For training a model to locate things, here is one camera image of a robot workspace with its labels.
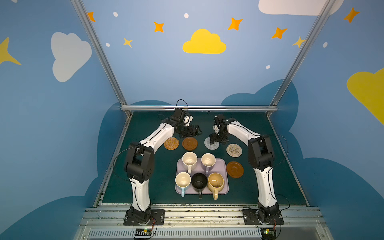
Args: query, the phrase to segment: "brown coaster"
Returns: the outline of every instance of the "brown coaster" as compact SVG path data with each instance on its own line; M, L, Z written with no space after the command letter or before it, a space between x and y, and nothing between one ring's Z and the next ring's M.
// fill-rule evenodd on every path
M170 137L164 142L164 147L168 150L175 150L179 146L179 141L175 137Z
M187 137L183 141L183 148L193 151L197 148L197 140L194 137Z
M244 174L244 168L238 162L229 162L227 164L227 173L233 178L239 178Z

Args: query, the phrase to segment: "mug handle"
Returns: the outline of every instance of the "mug handle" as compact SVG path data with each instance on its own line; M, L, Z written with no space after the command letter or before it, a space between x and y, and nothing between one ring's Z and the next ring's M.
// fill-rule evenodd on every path
M215 189L215 191L214 191L214 200L217 200L217 197L218 197L218 191L217 191L217 189Z

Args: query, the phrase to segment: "beige mug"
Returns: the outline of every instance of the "beige mug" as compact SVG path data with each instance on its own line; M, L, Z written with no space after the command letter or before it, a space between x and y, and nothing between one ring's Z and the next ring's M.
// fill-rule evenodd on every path
M224 188L224 178L221 174L214 172L208 177L208 189L213 192L214 199L217 200L218 193Z
M205 166L205 174L208 175L209 168L212 168L216 163L216 158L213 154L206 153L201 157L201 162Z
M184 168L191 174L192 170L197 166L197 155L194 152L186 152L182 157L182 161Z

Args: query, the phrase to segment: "vent grille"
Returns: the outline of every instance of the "vent grille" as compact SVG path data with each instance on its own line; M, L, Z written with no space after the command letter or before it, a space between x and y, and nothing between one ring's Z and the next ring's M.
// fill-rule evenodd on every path
M111 230L107 228L95 228L89 232L88 239L132 239L132 230ZM255 238L261 237L260 228L177 228L157 229L155 238Z

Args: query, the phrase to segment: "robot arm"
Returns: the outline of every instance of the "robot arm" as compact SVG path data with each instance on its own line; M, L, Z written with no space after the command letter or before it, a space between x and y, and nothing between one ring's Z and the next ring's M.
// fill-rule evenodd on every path
M200 135L199 126L190 125L192 119L190 113L175 108L173 115L164 119L151 135L129 145L124 171L132 185L133 203L127 214L133 222L147 224L150 219L148 181L155 169L155 152L174 133L179 133L181 138Z
M279 215L279 205L273 189L272 170L275 159L271 140L244 127L236 119L225 119L223 114L215 116L214 131L210 134L210 143L228 142L232 134L248 146L248 162L256 173L258 197L258 219L262 223L273 222Z

